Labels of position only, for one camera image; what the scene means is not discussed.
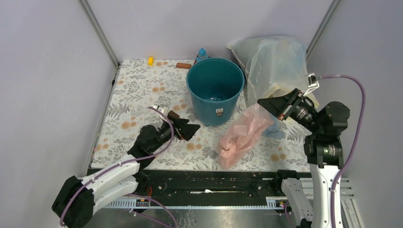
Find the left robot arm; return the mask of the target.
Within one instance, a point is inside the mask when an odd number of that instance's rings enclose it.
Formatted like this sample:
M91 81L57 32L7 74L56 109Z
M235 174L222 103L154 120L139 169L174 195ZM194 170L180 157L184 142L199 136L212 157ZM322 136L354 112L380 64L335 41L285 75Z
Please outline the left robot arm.
M120 160L92 175L68 178L52 204L52 211L62 226L82 228L110 202L130 193L144 194L147 183L135 175L157 153L167 150L175 138L189 141L199 129L200 125L175 117L168 117L159 128L143 126L133 147Z

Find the pink plastic trash bag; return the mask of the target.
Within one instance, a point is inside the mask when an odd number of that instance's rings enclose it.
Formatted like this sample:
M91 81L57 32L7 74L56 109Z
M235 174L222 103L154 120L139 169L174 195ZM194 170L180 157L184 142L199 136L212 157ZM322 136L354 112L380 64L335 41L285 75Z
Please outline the pink plastic trash bag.
M231 123L217 145L220 166L228 170L261 139L262 133L274 120L259 104L248 107L237 120Z

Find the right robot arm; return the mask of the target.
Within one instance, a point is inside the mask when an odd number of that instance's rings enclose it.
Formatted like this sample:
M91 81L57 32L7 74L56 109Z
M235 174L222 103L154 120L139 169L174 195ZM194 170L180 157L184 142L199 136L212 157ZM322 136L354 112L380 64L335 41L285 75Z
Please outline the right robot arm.
M286 195L299 228L341 228L340 171L344 167L341 133L348 127L350 110L332 101L320 111L302 91L259 99L258 104L279 121L293 119L311 132L304 139L304 152L311 171L314 205L302 193L297 172L279 170L273 191Z

